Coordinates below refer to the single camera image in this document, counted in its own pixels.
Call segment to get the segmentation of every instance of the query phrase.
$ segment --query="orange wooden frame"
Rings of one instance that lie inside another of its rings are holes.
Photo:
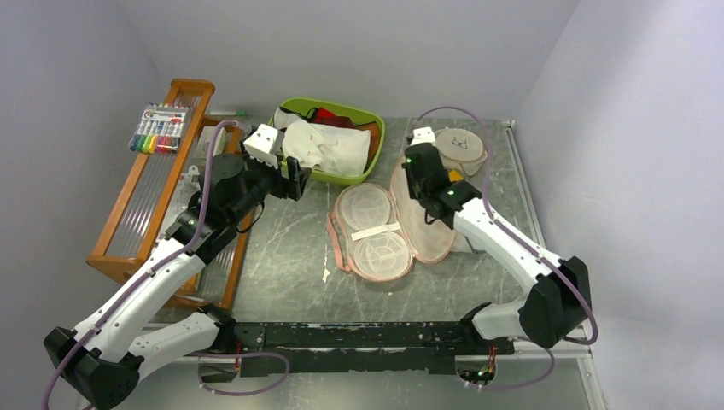
[[[133,191],[136,189],[138,180],[141,178],[146,163],[149,159],[149,155],[138,154],[136,161],[131,168],[131,171],[126,178],[126,182],[120,190],[118,199],[111,210],[108,220],[101,231],[100,237],[96,242],[96,246],[88,256],[86,263],[94,267],[96,270],[104,273],[109,278],[123,284],[135,273],[138,268],[149,258],[151,251],[153,250],[155,239],[158,237],[163,218],[168,208],[168,204],[171,201],[178,177],[184,167],[186,159],[189,156],[191,146],[193,145],[194,139],[198,138],[201,133],[201,129],[204,126],[216,126],[220,119],[210,117],[206,114],[211,95],[214,93],[215,87],[213,84],[206,80],[199,79],[174,79],[171,82],[171,88],[166,94],[164,103],[174,104],[177,100],[185,101],[185,104],[190,104],[190,101],[195,97],[199,97],[196,105],[194,115],[190,120],[189,127],[186,131],[186,135],[182,140],[181,146],[178,148],[176,154],[176,160],[174,161],[171,171],[168,174],[166,183],[161,191],[161,195],[156,203],[154,212],[149,221],[148,229],[146,230],[141,246],[138,249],[135,257],[119,257],[114,255],[107,255],[108,247],[113,240],[120,219],[128,206],[128,202],[131,200]],[[241,131],[237,128],[226,127],[226,131],[231,133],[231,140],[226,145],[226,151],[228,153],[238,152],[239,139],[241,138]],[[251,223],[253,215],[248,215],[243,221],[243,226],[246,227]],[[241,276],[243,256],[246,251],[248,243],[248,234],[242,234],[239,236],[236,243],[236,250],[234,252],[234,258],[231,263],[231,271],[229,279],[227,280],[224,297],[220,302],[216,302],[216,305],[231,309],[231,305],[236,295],[236,287],[239,283]],[[195,275],[186,284],[184,284],[178,291],[177,295],[191,295],[196,291],[196,284],[198,281],[198,275]],[[183,297],[173,296],[166,304],[167,307],[176,308],[197,308],[205,302],[195,302],[191,299]]]

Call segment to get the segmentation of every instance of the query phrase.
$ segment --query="white plastic piece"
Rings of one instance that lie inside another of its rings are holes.
[[[426,126],[425,128],[417,128],[412,131],[412,142],[410,145],[421,143],[431,143],[435,145],[435,132],[433,132],[432,128],[429,126]]]
[[[158,247],[149,259],[141,265],[138,271],[108,300],[100,309],[75,326],[77,335],[84,335],[101,318],[102,313],[108,310],[118,300],[120,295],[141,280],[142,273],[147,272],[158,261],[169,256],[183,245],[175,239],[159,242]],[[118,362],[128,352],[133,339],[141,333],[141,329],[149,319],[158,312],[168,298],[173,295],[182,284],[196,275],[205,266],[198,256],[181,254],[173,261],[156,271],[152,278],[145,281],[123,302],[113,315],[101,326],[101,333],[93,337],[86,345],[88,351],[99,348],[101,359]]]
[[[350,235],[350,237],[352,238],[353,241],[359,241],[360,239],[365,239],[366,237],[371,237],[378,233],[389,232],[389,231],[399,231],[399,230],[400,230],[400,222],[394,222],[393,224],[375,226],[374,228],[355,232],[352,235]]]
[[[218,333],[219,328],[213,319],[203,313],[192,313],[178,323],[136,337],[128,351],[143,356],[143,363],[138,369],[143,380],[179,357],[207,349]]]
[[[262,124],[254,134],[244,140],[244,148],[256,161],[279,168],[279,160],[275,154],[282,146],[282,140],[283,134],[279,130]]]
[[[486,306],[473,317],[473,326],[482,338],[488,340],[496,337],[526,336],[518,313],[523,304],[525,301]]]
[[[560,256],[526,237],[515,226],[495,212],[493,207],[490,210],[498,222],[522,238],[533,249],[538,251],[539,255],[546,257],[556,265],[560,263]],[[538,262],[523,246],[493,223],[490,216],[486,214],[482,199],[473,199],[466,202],[463,205],[463,210],[455,214],[453,226],[455,231],[468,237],[476,249],[485,250],[503,265],[505,270],[513,275],[513,278],[521,285],[526,295],[536,284],[538,275],[547,276],[552,272],[548,266]]]
[[[194,158],[207,157],[208,145],[211,143],[211,137],[213,136],[213,131],[215,129],[215,126],[205,126],[203,130],[201,130],[199,142],[196,144],[196,151],[194,151]],[[213,155],[218,155],[224,152],[224,147],[226,147],[226,138],[226,130],[222,128],[219,135],[216,137],[216,143],[213,146]]]

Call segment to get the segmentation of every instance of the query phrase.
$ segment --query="white bracket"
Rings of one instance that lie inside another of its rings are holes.
[[[282,146],[284,134],[267,125],[260,125],[254,134],[244,140],[244,149],[256,161],[264,162],[269,167],[279,168],[279,160],[275,155]]]
[[[138,369],[143,380],[179,357],[208,349],[218,333],[219,328],[213,319],[203,313],[192,313],[178,323],[136,337],[128,351],[135,356],[143,356],[143,363]]]
[[[416,128],[412,131],[412,142],[410,145],[431,143],[435,145],[435,132],[432,128],[426,126],[425,128]]]

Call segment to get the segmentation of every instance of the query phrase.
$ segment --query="black metal bar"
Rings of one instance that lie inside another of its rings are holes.
[[[455,374],[455,357],[513,354],[507,338],[474,337],[461,322],[237,323],[244,351],[271,351],[291,362],[293,373],[381,372],[427,370]],[[242,364],[240,377],[283,372],[279,360],[253,359]]]

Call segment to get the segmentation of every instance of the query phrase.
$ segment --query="marker pack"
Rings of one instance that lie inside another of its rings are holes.
[[[189,107],[181,105],[149,104],[128,142],[128,149],[144,154],[176,154],[189,111]]]

